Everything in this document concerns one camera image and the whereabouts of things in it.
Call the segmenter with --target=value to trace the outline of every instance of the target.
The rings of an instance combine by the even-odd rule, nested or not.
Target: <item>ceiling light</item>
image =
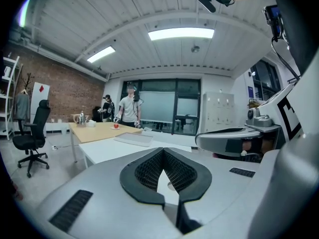
[[[214,35],[213,29],[193,28],[193,27],[170,28],[170,29],[149,32],[149,36],[152,41],[165,39],[165,38],[174,38],[174,37],[200,37],[200,38],[211,39],[213,35]]]
[[[20,12],[20,18],[19,18],[19,26],[24,27],[25,26],[25,17],[26,17],[26,11],[28,9],[30,0],[26,0],[21,8]]]
[[[103,57],[105,57],[113,52],[115,52],[115,49],[113,49],[111,46],[109,46],[106,49],[101,50],[99,53],[96,53],[92,57],[88,58],[88,61],[93,63],[93,62],[97,61],[98,59],[103,58]]]

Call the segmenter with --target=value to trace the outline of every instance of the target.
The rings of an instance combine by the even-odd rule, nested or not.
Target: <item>black pants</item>
[[[130,126],[130,127],[135,127],[135,123],[134,123],[134,122],[124,122],[124,121],[122,121],[121,124],[122,124],[122,125]]]

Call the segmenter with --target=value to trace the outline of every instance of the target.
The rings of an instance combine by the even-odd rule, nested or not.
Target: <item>man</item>
[[[120,101],[120,111],[116,115],[115,121],[120,120],[122,117],[122,124],[139,127],[141,123],[141,104],[142,101],[134,101],[135,87],[133,84],[127,86],[128,96]]]
[[[317,0],[276,0],[284,23],[290,53],[303,75],[319,46]]]

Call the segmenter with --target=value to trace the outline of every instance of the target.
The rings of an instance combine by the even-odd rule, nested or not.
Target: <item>cable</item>
[[[282,58],[282,56],[280,54],[278,54],[278,52],[276,51],[275,47],[274,47],[274,40],[275,38],[273,37],[271,39],[271,47],[273,49],[273,51],[277,54],[277,56],[279,57],[280,61],[284,64],[284,66],[286,66],[288,68],[288,70],[292,73],[292,75],[296,78],[296,80],[300,80],[298,74],[295,73],[295,71],[291,68],[291,66]]]
[[[135,102],[133,101],[133,112],[134,112],[136,118],[139,119],[138,114],[137,114],[137,113],[135,112],[135,110],[134,110],[134,104],[135,104]]]

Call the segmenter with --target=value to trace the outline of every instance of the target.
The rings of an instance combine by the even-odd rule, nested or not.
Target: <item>wooden table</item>
[[[75,149],[74,149],[74,138],[75,135],[80,143],[87,143],[92,141],[99,141],[114,136],[120,135],[122,133],[140,133],[142,129],[135,127],[129,127],[126,125],[119,125],[119,130],[111,129],[113,127],[113,122],[98,122],[95,127],[79,127],[76,123],[70,122],[70,135],[71,135],[71,145],[72,145],[72,154],[74,157],[74,162],[77,162]]]

